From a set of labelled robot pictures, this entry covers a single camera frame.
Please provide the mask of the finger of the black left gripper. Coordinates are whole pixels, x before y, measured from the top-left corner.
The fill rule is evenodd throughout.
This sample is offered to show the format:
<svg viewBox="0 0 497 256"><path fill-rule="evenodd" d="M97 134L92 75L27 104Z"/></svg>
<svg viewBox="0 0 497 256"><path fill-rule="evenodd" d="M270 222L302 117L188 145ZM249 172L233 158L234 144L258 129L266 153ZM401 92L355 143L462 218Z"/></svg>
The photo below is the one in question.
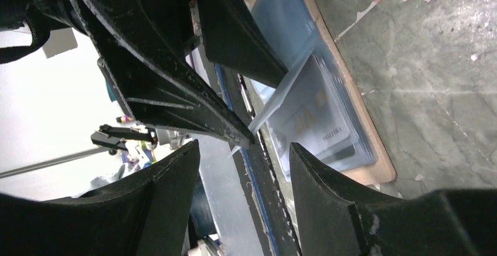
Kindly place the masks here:
<svg viewBox="0 0 497 256"><path fill-rule="evenodd" d="M242 120L159 34L139 0L69 1L130 116L244 148L253 142Z"/></svg>
<svg viewBox="0 0 497 256"><path fill-rule="evenodd" d="M277 87L288 70L264 38L244 0L197 0L207 58Z"/></svg>

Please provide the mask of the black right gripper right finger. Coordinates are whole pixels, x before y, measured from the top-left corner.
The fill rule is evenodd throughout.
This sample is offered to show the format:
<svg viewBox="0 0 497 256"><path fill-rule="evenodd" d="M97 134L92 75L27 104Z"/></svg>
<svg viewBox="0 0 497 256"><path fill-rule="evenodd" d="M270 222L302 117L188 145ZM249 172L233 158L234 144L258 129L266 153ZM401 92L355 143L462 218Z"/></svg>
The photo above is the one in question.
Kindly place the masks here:
<svg viewBox="0 0 497 256"><path fill-rule="evenodd" d="M373 190L290 146L304 255L495 255L496 190L441 189L415 199Z"/></svg>

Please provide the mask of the silver VIP credit card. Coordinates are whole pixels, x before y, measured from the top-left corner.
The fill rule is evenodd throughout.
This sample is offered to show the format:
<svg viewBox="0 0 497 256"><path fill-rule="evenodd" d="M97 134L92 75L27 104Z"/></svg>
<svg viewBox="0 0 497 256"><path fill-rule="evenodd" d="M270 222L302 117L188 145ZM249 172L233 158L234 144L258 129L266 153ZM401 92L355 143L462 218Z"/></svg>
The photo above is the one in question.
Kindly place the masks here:
<svg viewBox="0 0 497 256"><path fill-rule="evenodd" d="M327 156L354 144L358 134L322 60L310 55L280 107L268 120L273 144L281 161L289 159L290 144L297 142L313 154Z"/></svg>

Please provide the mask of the tan leather card holder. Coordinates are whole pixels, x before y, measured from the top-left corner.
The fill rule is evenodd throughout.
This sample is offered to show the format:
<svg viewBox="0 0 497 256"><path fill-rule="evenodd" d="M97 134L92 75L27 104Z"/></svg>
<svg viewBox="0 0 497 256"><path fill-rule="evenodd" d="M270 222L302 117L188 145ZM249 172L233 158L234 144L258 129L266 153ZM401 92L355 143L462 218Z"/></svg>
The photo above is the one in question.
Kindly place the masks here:
<svg viewBox="0 0 497 256"><path fill-rule="evenodd" d="M328 28L326 27L326 24L324 22L323 16L317 6L317 3L315 0L303 0L305 6L307 7L307 10L309 11L312 20L316 23L316 26L319 30L319 34L323 41L326 43L327 47L331 51L332 57L335 61L335 64L339 70L339 74L345 84L345 87L352 99L352 104L357 112L357 115L359 117L359 121L362 124L362 127L364 131L366 132L366 135L369 139L370 145L373 148L373 150L376 153L377 160L373 165L367 166L366 171L368 173L371 173L376 179L377 182L373 184L381 184L381 183L387 183L391 182L395 177L396 177L396 171L393 167L393 164L388 157L388 154L386 152L386 149L379 138L379 134L376 131L375 126L372 123L371 117L367 112L367 109L361 99L361 96L352 80L352 76L341 56L341 54L338 51L338 48L333 41L331 34L329 33ZM251 10L253 10L253 7L256 3L256 0L245 0L246 4ZM287 87L287 89L284 91L283 96L279 98L280 105L284 101L285 96L290 90L291 84L294 82L294 80L297 78L298 73L297 72L291 72L291 83ZM278 109L277 108L272 108L271 109L271 114ZM271 115L263 118L260 120L260 124L264 124L267 126L266 122L267 119Z"/></svg>

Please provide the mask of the blue credit cards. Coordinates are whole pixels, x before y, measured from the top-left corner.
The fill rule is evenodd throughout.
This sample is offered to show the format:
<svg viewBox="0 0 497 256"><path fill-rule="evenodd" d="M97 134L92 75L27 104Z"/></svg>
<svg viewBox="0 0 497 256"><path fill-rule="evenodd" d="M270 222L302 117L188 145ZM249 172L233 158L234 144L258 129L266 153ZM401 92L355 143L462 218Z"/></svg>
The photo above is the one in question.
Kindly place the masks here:
<svg viewBox="0 0 497 256"><path fill-rule="evenodd" d="M376 153L359 121L331 51L321 38L304 1L256 0L252 14L263 36L290 72L297 72L299 75L312 54L322 60L329 74L329 82L335 88L338 100L358 134L358 141L354 144L347 144L327 156L322 153L312 154L325 165L340 172L345 171L350 178L364 185L376 183L377 179L366 171L367 166L376 162ZM290 178L289 159L281 161L278 158L286 179Z"/></svg>

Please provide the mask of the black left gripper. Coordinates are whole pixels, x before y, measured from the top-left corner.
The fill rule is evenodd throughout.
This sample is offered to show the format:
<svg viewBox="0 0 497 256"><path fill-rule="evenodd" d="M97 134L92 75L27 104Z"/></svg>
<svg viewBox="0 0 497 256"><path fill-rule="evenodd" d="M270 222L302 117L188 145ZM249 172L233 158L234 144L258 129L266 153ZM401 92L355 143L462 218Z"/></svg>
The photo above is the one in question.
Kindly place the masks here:
<svg viewBox="0 0 497 256"><path fill-rule="evenodd" d="M31 43L1 47L1 64L14 62L39 50L54 30L74 28L87 34L70 0L1 0L1 31L23 26L29 29Z"/></svg>

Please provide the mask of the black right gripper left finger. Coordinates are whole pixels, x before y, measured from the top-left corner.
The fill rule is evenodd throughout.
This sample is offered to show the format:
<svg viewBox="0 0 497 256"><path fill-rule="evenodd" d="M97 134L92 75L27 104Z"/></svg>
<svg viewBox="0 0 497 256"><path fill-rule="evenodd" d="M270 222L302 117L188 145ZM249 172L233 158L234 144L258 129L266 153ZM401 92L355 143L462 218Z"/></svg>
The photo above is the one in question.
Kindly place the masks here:
<svg viewBox="0 0 497 256"><path fill-rule="evenodd" d="M199 143L80 197L1 195L2 255L181 255Z"/></svg>

